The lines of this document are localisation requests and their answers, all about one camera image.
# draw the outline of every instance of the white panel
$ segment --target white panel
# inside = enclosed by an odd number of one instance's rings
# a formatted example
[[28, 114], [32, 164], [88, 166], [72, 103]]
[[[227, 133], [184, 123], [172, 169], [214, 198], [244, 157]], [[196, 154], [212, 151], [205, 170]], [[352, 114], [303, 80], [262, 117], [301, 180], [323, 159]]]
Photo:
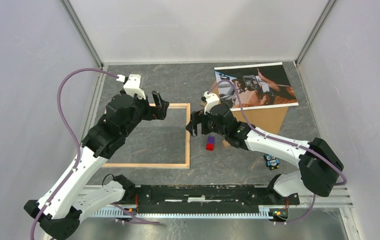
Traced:
[[[76, 153], [56, 94], [68, 73], [85, 67], [94, 62], [60, 1], [0, 0], [0, 240], [29, 239], [24, 204], [41, 197]], [[95, 79], [82, 73], [62, 93], [76, 133]]]
[[323, 137], [346, 166], [363, 236], [380, 239], [380, 1], [338, 1], [301, 74]]
[[71, 0], [104, 62], [293, 60], [326, 0]]

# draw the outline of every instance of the cable connector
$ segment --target cable connector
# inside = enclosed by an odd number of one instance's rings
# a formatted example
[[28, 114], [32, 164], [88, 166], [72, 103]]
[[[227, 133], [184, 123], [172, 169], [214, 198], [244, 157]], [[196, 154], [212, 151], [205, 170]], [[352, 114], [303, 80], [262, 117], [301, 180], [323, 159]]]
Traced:
[[115, 219], [115, 223], [122, 223], [122, 225], [125, 225], [125, 221], [119, 218]]
[[219, 104], [218, 96], [212, 92], [207, 93], [207, 91], [203, 93], [202, 101], [204, 103], [206, 103], [206, 105], [204, 106], [204, 113], [205, 114], [210, 113], [210, 109]]
[[118, 82], [125, 83], [125, 76], [118, 74], [118, 78], [116, 79]]
[[138, 74], [130, 74], [128, 80], [124, 79], [124, 90], [126, 94], [134, 97], [137, 94], [137, 98], [146, 99], [146, 94], [143, 89], [140, 88], [141, 76]]

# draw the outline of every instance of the wooden frame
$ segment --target wooden frame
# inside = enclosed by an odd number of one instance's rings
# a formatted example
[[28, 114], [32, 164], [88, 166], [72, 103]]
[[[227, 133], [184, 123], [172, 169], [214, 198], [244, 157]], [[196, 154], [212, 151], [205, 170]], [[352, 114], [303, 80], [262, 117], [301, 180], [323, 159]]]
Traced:
[[[171, 103], [168, 109], [186, 109], [186, 124], [190, 122], [189, 103]], [[156, 169], [189, 169], [190, 168], [190, 133], [185, 130], [185, 163], [105, 163], [103, 168], [156, 168]]]

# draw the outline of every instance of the printed photo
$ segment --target printed photo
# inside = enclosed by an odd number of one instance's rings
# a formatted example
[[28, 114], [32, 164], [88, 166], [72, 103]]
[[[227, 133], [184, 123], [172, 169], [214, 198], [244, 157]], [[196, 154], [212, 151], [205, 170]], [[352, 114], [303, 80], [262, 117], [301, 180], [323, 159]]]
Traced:
[[228, 82], [218, 86], [221, 103], [232, 111], [240, 110], [237, 95], [244, 110], [299, 105], [282, 62], [216, 67], [215, 77], [216, 82], [229, 80], [235, 87]]

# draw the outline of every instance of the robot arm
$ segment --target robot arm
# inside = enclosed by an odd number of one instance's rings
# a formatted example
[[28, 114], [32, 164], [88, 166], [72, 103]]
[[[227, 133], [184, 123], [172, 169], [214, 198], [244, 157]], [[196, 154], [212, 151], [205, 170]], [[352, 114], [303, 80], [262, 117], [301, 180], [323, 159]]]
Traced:
[[[68, 238], [81, 221], [97, 210], [131, 197], [134, 185], [124, 177], [115, 177], [106, 186], [84, 197], [78, 196], [78, 193], [91, 176], [125, 144], [126, 137], [142, 120], [163, 120], [166, 117], [169, 102], [162, 100], [160, 94], [153, 91], [155, 106], [150, 106], [147, 96], [139, 87], [140, 75], [118, 77], [118, 81], [124, 83], [123, 90], [107, 104], [106, 114], [82, 140], [81, 159], [77, 160], [75, 156], [59, 180], [44, 196], [39, 200], [29, 200], [24, 206], [25, 211], [35, 219], [46, 205], [38, 221], [41, 228], [55, 239]], [[80, 162], [73, 168], [75, 161]], [[47, 203], [59, 185], [62, 185], [60, 190], [51, 203]]]
[[253, 126], [255, 131], [247, 123], [237, 121], [226, 105], [219, 104], [219, 98], [214, 93], [205, 92], [202, 100], [206, 102], [205, 108], [193, 112], [186, 127], [192, 135], [197, 135], [197, 125], [201, 124], [203, 135], [212, 132], [220, 134], [235, 148], [271, 154], [299, 168], [290, 174], [277, 175], [271, 181], [274, 191], [282, 197], [306, 190], [322, 197], [329, 196], [339, 175], [324, 162], [303, 150], [309, 148], [318, 152], [342, 171], [343, 164], [324, 140], [295, 140]]

